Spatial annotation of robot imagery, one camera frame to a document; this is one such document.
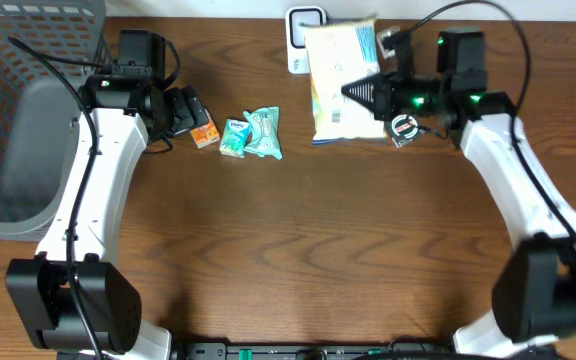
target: teal packet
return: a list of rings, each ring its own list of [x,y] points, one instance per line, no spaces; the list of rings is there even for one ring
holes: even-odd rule
[[[270,107],[259,109],[252,114],[244,111],[246,120],[252,127],[252,140],[244,151],[260,157],[272,155],[281,160],[281,147],[279,147],[279,108]]]
[[[250,124],[244,121],[228,120],[224,135],[219,145],[219,151],[228,156],[242,158],[245,156],[244,146],[250,134]]]

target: orange packet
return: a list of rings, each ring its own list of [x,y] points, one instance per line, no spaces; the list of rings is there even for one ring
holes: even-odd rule
[[[198,149],[216,143],[220,139],[219,130],[217,130],[215,123],[212,121],[212,116],[208,109],[206,109],[206,114],[208,115],[208,124],[190,130],[190,135],[195,140]]]

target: brown wood surface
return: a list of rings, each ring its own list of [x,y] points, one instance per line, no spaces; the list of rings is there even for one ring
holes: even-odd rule
[[[395,24],[411,23],[378,23]],[[415,34],[420,73],[433,74],[437,31],[458,24]],[[507,23],[479,25],[490,88],[514,98],[518,40]],[[309,79],[288,73],[281,20],[108,19],[114,51],[122,28],[174,42],[177,84],[196,86],[220,129],[246,109],[281,107],[281,161],[197,150],[189,136],[173,153],[140,160],[120,256],[145,319],[186,339],[376,342],[446,336],[489,309],[508,235],[483,180],[450,143],[313,147]],[[522,117],[576,208],[576,24],[525,28],[534,66]],[[4,288],[9,260],[35,246],[0,241],[0,358],[54,358],[31,347]],[[576,358],[576,337],[559,348]]]

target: gray basket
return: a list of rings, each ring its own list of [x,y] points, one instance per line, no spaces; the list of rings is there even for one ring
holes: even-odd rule
[[[102,0],[0,1],[0,238],[41,240],[55,216],[77,146],[71,95],[13,35],[58,57],[108,63]],[[53,63],[77,87],[90,69]]]

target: white wall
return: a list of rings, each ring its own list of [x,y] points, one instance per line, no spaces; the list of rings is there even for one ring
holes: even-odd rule
[[[576,0],[497,0],[520,20],[576,21]],[[106,0],[108,16],[283,18],[291,6],[319,5],[336,18],[377,14],[419,19],[454,0]],[[466,5],[439,18],[501,20],[494,8]]]

